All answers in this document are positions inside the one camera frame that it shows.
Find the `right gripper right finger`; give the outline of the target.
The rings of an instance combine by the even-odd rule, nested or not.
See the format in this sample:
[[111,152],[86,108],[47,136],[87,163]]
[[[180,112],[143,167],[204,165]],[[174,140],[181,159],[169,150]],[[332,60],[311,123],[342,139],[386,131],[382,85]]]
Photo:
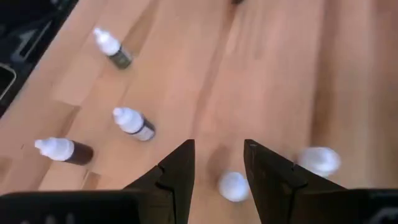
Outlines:
[[344,189],[252,139],[244,141],[244,165],[262,224],[290,224],[299,190]]

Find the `black aluminium table frame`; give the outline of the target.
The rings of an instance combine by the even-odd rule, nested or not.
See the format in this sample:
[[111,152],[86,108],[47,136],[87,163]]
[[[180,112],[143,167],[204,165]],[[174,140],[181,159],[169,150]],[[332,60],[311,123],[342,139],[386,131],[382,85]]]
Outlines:
[[79,0],[0,0],[0,118]]

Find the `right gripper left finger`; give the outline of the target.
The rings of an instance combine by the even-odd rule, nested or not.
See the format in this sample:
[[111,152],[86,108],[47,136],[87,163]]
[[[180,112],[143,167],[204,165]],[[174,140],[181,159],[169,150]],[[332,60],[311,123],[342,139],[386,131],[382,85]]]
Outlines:
[[195,181],[195,141],[187,139],[125,189],[164,190],[172,194],[175,224],[187,224]]

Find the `small food coloring bottle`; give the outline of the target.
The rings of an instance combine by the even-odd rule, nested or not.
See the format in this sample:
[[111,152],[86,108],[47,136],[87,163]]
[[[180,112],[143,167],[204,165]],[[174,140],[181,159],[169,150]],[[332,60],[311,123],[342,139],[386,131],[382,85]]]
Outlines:
[[84,166],[91,162],[94,151],[90,146],[66,138],[35,140],[34,146],[40,154],[53,161]]
[[116,107],[113,109],[114,122],[122,131],[140,141],[149,141],[155,136],[154,125],[146,117],[131,108]]
[[242,202],[249,195],[249,184],[239,172],[226,172],[218,181],[218,191],[230,202]]
[[123,47],[118,39],[108,31],[94,28],[93,34],[100,51],[104,53],[118,69],[126,69],[132,63],[131,54]]
[[341,158],[329,147],[309,147],[299,155],[297,164],[320,177],[328,177],[340,168]]

